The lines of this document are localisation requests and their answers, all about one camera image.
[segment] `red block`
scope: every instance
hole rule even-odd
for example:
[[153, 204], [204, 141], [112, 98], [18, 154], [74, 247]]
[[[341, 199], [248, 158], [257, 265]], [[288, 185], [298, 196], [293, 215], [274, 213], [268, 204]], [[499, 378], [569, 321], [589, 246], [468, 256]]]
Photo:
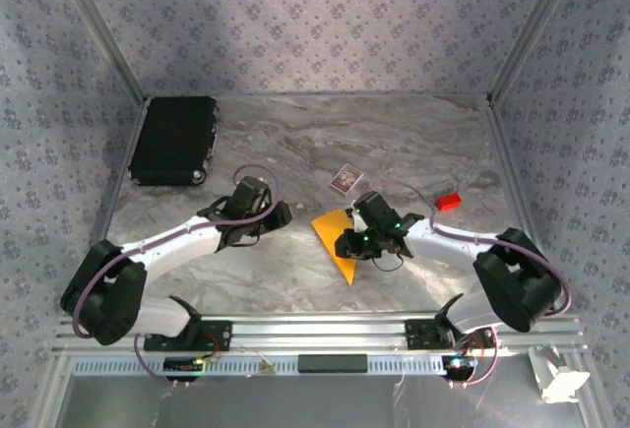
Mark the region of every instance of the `red block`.
[[440, 212], [444, 212], [449, 209], [454, 209], [460, 205], [462, 202], [462, 197], [459, 194], [450, 194], [445, 195], [444, 197], [440, 197], [435, 201], [435, 206], [437, 210]]

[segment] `wall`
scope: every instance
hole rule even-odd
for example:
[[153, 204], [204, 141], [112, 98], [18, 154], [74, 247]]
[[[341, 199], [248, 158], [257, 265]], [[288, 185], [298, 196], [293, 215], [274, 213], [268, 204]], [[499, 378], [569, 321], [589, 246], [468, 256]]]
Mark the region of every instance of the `wall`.
[[630, 0], [561, 0], [499, 111], [546, 250], [630, 426]]
[[144, 93], [485, 93], [534, 0], [96, 0]]
[[139, 109], [71, 0], [0, 9], [0, 426], [17, 427]]

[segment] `wire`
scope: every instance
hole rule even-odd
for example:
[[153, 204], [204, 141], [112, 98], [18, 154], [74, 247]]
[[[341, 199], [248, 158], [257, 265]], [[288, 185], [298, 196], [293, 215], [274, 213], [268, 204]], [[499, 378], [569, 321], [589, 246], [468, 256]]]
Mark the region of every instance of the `wire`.
[[376, 264], [376, 258], [372, 258], [372, 264], [374, 264], [376, 269], [378, 269], [379, 271], [382, 271], [383, 273], [392, 273], [393, 271], [397, 271], [398, 269], [400, 269], [405, 264], [405, 260], [403, 259], [403, 257], [399, 253], [396, 253], [396, 256], [398, 256], [398, 259], [401, 260], [401, 263], [398, 264], [393, 269], [383, 269], [383, 268], [381, 268], [378, 264]]
[[470, 377], [468, 377], [468, 378], [464, 381], [464, 384], [469, 384], [469, 383], [470, 383], [469, 381], [470, 381], [470, 380], [474, 377], [474, 373], [475, 373], [475, 372], [476, 372], [476, 366], [473, 366], [473, 367], [472, 367], [472, 371], [471, 371], [471, 376], [470, 376]]
[[407, 183], [402, 182], [400, 180], [385, 180], [385, 181], [379, 182], [374, 187], [372, 187], [370, 190], [374, 190], [377, 187], [386, 186], [386, 185], [390, 185], [390, 184], [397, 184], [397, 185], [400, 185], [402, 187], [406, 187], [406, 188], [414, 191], [418, 195], [418, 197], [425, 204], [427, 204], [431, 208], [431, 216], [429, 218], [429, 226], [437, 234], [439, 234], [441, 236], [444, 236], [445, 238], [455, 239], [455, 240], [459, 240], [459, 241], [465, 241], [467, 243], [487, 244], [487, 245], [490, 245], [490, 246], [495, 246], [495, 245], [496, 246], [502, 246], [504, 248], [508, 248], [508, 249], [511, 249], [511, 250], [516, 251], [518, 253], [521, 253], [522, 255], [526, 256], [527, 258], [530, 258], [530, 259], [538, 262], [539, 264], [545, 266], [547, 268], [547, 270], [551, 273], [551, 275], [553, 275], [553, 277], [558, 281], [558, 283], [560, 284], [560, 288], [562, 289], [562, 293], [564, 293], [564, 302], [562, 303], [562, 305], [560, 305], [560, 307], [557, 308], [557, 309], [553, 309], [553, 310], [547, 312], [545, 314], [546, 317], [553, 317], [553, 316], [562, 315], [563, 313], [565, 313], [569, 309], [569, 307], [571, 307], [572, 296], [571, 296], [571, 289], [570, 289], [569, 281], [566, 279], [566, 277], [564, 275], [562, 275], [562, 273], [555, 266], [553, 266], [543, 256], [541, 256], [541, 255], [539, 255], [539, 254], [537, 254], [537, 253], [535, 253], [533, 251], [530, 251], [529, 249], [524, 248], [523, 246], [519, 246], [518, 244], [509, 243], [509, 242], [503, 241], [501, 239], [466, 236], [466, 235], [463, 235], [463, 234], [458, 234], [458, 233], [452, 233], [452, 232], [449, 232], [449, 231], [445, 231], [445, 230], [439, 228], [436, 225], [436, 223], [435, 223], [435, 216], [437, 214], [437, 210], [431, 204], [431, 202], [418, 189], [416, 189], [415, 187], [411, 186], [410, 184], [407, 184]]
[[160, 374], [157, 374], [150, 366], [149, 363], [147, 361], [145, 361], [145, 358], [142, 357], [142, 354], [140, 353], [140, 347], [138, 344], [138, 341], [140, 340], [140, 334], [137, 334], [134, 337], [134, 352], [136, 353], [136, 358], [138, 359], [138, 362], [140, 363], [140, 365], [142, 366], [142, 368], [153, 378], [159, 380], [160, 382], [163, 382], [165, 384], [168, 384], [170, 386], [173, 385], [173, 383], [171, 381], [169, 381], [168, 379], [166, 379], [164, 376], [161, 376]]
[[492, 337], [494, 338], [494, 354], [492, 355], [492, 362], [490, 362], [490, 367], [488, 367], [488, 370], [485, 371], [485, 373], [481, 377], [474, 379], [473, 381], [471, 379], [474, 376], [474, 371], [472, 371], [471, 376], [466, 381], [467, 386], [474, 386], [475, 384], [479, 384], [485, 381], [494, 372], [494, 368], [496, 367], [496, 362], [499, 359], [499, 336], [496, 333], [496, 330], [494, 329], [494, 327], [491, 327], [490, 330], [492, 331]]
[[[145, 358], [142, 356], [142, 353], [140, 352], [140, 345], [139, 345], [139, 341], [140, 341], [140, 334], [137, 334], [134, 337], [134, 352], [136, 353], [136, 358], [138, 359], [138, 362], [140, 363], [140, 365], [142, 366], [142, 368], [147, 372], [147, 374], [149, 374], [151, 377], [159, 380], [160, 382], [163, 382], [165, 384], [168, 385], [173, 385], [175, 382], [177, 381], [169, 381], [168, 378], [161, 376], [160, 374], [158, 374], [156, 371], [154, 371], [151, 366], [149, 365], [149, 363], [145, 360]], [[199, 356], [199, 357], [194, 357], [192, 358], [192, 360], [195, 359], [208, 359], [209, 357], [214, 356], [215, 354], [217, 354], [218, 352], [221, 351], [221, 346], [219, 345], [219, 342], [217, 341], [217, 339], [210, 334], [207, 333], [203, 333], [201, 335], [201, 337], [206, 337], [211, 339], [212, 341], [215, 342], [214, 348], [213, 348], [213, 352], [209, 352], [208, 354], [204, 354], [203, 356]]]
[[274, 179], [274, 183], [276, 186], [276, 199], [272, 201], [271, 205], [266, 210], [264, 210], [261, 214], [257, 214], [256, 216], [252, 216], [252, 217], [244, 218], [244, 219], [224, 219], [224, 220], [218, 220], [218, 221], [208, 221], [204, 223], [198, 223], [193, 226], [190, 226], [187, 229], [184, 228], [179, 231], [174, 231], [166, 236], [163, 236], [162, 238], [157, 239], [156, 241], [147, 244], [147, 246], [145, 246], [144, 248], [131, 249], [122, 254], [119, 254], [114, 259], [112, 259], [107, 264], [105, 264], [102, 268], [100, 268], [100, 270], [94, 275], [94, 277], [92, 277], [90, 282], [88, 282], [83, 292], [81, 292], [81, 295], [79, 295], [79, 299], [77, 300], [77, 304], [75, 305], [74, 312], [72, 313], [72, 330], [74, 331], [75, 335], [83, 339], [90, 339], [92, 337], [89, 333], [84, 333], [81, 330], [81, 327], [79, 326], [80, 325], [79, 318], [81, 316], [81, 311], [83, 310], [83, 306], [85, 305], [86, 300], [88, 299], [88, 296], [90, 295], [90, 293], [92, 292], [96, 284], [99, 283], [100, 280], [121, 261], [127, 258], [131, 258], [133, 256], [137, 256], [138, 254], [144, 253], [146, 251], [150, 251], [156, 248], [157, 246], [161, 246], [164, 243], [167, 243], [173, 239], [179, 238], [180, 236], [183, 236], [185, 234], [192, 233], [193, 231], [197, 231], [198, 229], [203, 229], [203, 228], [208, 228], [208, 227], [213, 227], [213, 226], [221, 226], [221, 225], [251, 224], [251, 223], [260, 221], [266, 216], [268, 216], [278, 204], [278, 201], [280, 200], [280, 194], [281, 194], [280, 182], [278, 180], [278, 177], [276, 177], [276, 175], [271, 170], [269, 170], [264, 165], [259, 165], [259, 164], [241, 165], [234, 171], [234, 174], [232, 175], [232, 182], [234, 183], [234, 185], [236, 185], [238, 183], [238, 181], [236, 180], [236, 177], [239, 174], [239, 172], [243, 169], [252, 168], [252, 167], [265, 170]]
[[466, 351], [464, 351], [464, 355], [466, 356], [469, 351], [471, 349], [473, 349], [473, 341], [476, 341], [479, 345], [479, 349], [481, 349], [481, 356], [483, 357], [485, 355], [485, 347], [483, 346], [483, 341], [481, 340], [481, 338], [475, 334], [471, 334], [471, 336], [469, 337], [468, 341], [467, 341], [467, 345], [466, 345]]

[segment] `black briefcase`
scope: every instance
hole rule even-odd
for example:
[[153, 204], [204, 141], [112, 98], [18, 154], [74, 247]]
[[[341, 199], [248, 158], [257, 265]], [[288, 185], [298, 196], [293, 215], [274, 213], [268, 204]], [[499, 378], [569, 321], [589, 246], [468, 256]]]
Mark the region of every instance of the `black briefcase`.
[[209, 96], [151, 99], [129, 164], [138, 185], [200, 185], [217, 137], [217, 101]]

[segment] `small card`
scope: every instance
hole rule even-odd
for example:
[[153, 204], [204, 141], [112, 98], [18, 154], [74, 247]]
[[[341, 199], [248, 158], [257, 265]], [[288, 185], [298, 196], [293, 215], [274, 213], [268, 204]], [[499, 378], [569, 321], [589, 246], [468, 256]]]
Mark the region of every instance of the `small card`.
[[345, 196], [361, 180], [361, 177], [363, 177], [363, 172], [350, 164], [346, 164], [331, 182], [331, 187]]

